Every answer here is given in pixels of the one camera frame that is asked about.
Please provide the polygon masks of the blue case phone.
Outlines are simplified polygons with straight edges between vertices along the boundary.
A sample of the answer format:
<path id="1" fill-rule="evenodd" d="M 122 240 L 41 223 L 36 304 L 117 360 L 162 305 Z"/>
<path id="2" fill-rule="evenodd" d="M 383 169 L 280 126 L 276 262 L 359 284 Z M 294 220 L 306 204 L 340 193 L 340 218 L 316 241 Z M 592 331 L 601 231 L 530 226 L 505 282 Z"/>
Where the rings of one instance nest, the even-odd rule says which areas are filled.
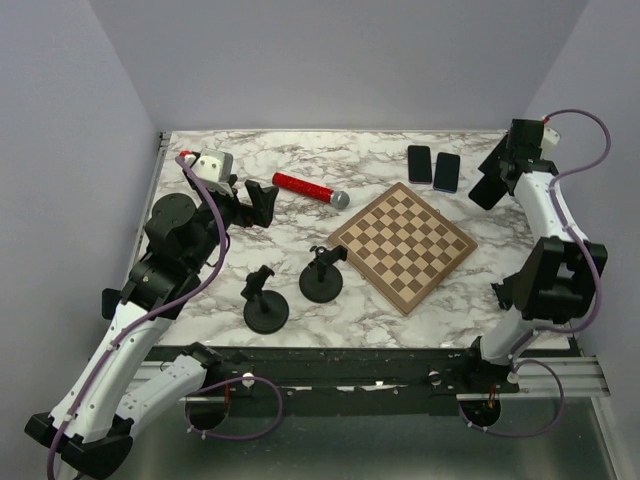
<path id="1" fill-rule="evenodd" d="M 436 157 L 433 188 L 446 193 L 458 190 L 461 159 L 459 155 L 439 152 Z"/>

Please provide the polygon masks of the black phone stand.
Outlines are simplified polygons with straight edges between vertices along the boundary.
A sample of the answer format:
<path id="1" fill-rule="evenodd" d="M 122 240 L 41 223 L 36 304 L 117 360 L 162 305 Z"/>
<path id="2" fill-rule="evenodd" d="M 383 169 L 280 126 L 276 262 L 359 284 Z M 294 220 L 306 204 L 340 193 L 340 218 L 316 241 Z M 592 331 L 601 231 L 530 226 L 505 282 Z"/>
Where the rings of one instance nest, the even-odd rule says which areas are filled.
<path id="1" fill-rule="evenodd" d="M 289 304 L 278 292 L 265 290 L 267 279 L 274 271 L 262 265 L 257 271 L 249 273 L 241 296 L 246 300 L 243 318 L 246 325 L 255 333 L 267 335 L 280 330 L 288 321 Z"/>
<path id="2" fill-rule="evenodd" d="M 343 288 L 343 277 L 335 263 L 345 261 L 348 250 L 338 245 L 331 250 L 324 246 L 312 246 L 310 251 L 315 257 L 300 274 L 300 291 L 311 302 L 328 303 L 334 300 Z"/>

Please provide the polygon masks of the purple case phone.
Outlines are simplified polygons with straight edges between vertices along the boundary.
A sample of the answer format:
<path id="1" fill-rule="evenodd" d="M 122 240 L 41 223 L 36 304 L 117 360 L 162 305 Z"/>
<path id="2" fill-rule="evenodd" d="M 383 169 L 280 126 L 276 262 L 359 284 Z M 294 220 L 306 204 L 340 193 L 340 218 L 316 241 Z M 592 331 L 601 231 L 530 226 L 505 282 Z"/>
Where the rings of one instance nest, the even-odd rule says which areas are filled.
<path id="1" fill-rule="evenodd" d="M 431 184 L 433 181 L 431 149 L 428 146 L 409 145 L 407 148 L 408 180 L 413 184 Z"/>

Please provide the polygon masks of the black phone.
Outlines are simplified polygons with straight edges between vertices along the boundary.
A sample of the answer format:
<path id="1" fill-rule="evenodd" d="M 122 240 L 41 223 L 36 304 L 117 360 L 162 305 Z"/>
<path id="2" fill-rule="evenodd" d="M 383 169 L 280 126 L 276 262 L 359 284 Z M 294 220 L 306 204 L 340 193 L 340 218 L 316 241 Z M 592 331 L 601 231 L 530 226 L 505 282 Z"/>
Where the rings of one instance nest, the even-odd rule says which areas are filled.
<path id="1" fill-rule="evenodd" d="M 469 198 L 484 210 L 491 210 L 508 191 L 506 178 L 513 166 L 507 152 L 505 135 L 479 167 L 482 177 L 469 193 Z"/>

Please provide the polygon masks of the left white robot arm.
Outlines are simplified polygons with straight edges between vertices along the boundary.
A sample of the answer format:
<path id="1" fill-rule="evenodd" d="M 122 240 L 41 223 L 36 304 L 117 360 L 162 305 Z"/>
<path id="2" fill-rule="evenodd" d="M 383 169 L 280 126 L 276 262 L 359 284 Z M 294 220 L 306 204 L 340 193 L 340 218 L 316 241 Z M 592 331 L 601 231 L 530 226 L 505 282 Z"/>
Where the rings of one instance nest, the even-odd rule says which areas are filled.
<path id="1" fill-rule="evenodd" d="M 242 203 L 231 184 L 191 187 L 199 196 L 169 194 L 153 205 L 144 231 L 148 245 L 121 290 L 103 292 L 103 315 L 110 325 L 82 374 L 52 411 L 33 415 L 25 432 L 47 447 L 46 475 L 56 462 L 79 477 L 110 477 L 131 451 L 146 425 L 189 394 L 227 392 L 235 379 L 223 359 L 195 342 L 165 370 L 133 391 L 127 388 L 159 338 L 186 302 L 219 274 L 230 243 L 227 230 L 267 228 L 274 216 L 278 188 L 245 183 L 251 202 Z M 211 274 L 200 272 L 211 254 L 220 256 Z"/>

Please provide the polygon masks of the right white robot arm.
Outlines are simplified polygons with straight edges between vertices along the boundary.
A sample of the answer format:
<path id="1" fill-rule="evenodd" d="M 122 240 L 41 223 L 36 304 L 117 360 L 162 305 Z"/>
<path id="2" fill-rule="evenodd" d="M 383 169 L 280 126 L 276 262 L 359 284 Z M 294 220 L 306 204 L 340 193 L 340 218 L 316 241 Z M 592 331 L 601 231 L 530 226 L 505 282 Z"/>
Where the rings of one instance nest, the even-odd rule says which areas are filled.
<path id="1" fill-rule="evenodd" d="M 518 200 L 534 247 L 521 269 L 492 286 L 508 311 L 470 347 L 460 379 L 480 392 L 509 375 L 513 362 L 542 332 L 576 333 L 569 321 L 587 328 L 601 302 L 600 278 L 608 252 L 577 226 L 561 191 L 561 174 L 545 159 L 559 141 L 546 120 L 515 119 L 480 166 L 481 179 L 469 197 L 490 210 L 506 195 Z"/>

